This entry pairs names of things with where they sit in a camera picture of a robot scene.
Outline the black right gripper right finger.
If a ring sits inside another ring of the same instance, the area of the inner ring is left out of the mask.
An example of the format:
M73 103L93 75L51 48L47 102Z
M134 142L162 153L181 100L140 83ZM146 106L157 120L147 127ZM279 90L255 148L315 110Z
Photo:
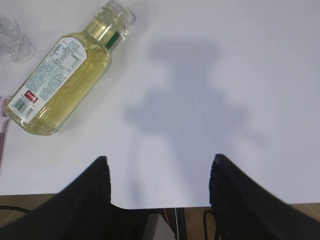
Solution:
M319 221L269 193L223 154L212 163L209 202L217 240L320 238Z

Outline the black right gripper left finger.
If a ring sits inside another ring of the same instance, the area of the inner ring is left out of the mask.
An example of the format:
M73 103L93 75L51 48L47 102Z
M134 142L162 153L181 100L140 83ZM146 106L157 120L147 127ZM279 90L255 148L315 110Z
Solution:
M1 227L2 240L140 240L147 213L111 203L110 170L98 157L53 198Z

